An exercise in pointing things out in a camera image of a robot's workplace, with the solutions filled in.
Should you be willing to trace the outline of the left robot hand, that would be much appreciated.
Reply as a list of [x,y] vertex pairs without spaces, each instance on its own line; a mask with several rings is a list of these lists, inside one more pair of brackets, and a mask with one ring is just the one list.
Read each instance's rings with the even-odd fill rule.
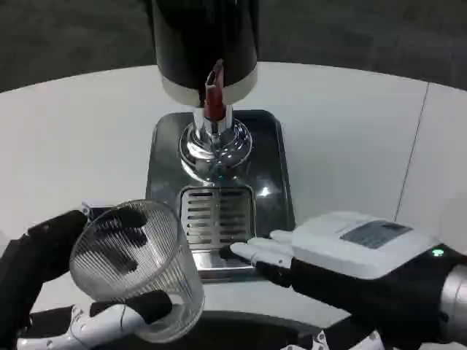
[[95,349],[164,319],[173,309],[163,290],[34,313],[43,285],[69,272],[76,241],[92,219],[103,242],[147,243],[143,213],[128,207],[82,204],[30,227],[1,248],[1,348]]

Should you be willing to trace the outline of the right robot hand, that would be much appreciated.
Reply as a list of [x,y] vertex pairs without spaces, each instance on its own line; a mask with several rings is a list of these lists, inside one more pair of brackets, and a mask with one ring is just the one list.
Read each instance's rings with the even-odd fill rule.
[[394,346],[443,343],[441,292],[463,261],[437,237],[396,222],[336,211],[295,230],[223,250],[273,284],[353,315]]

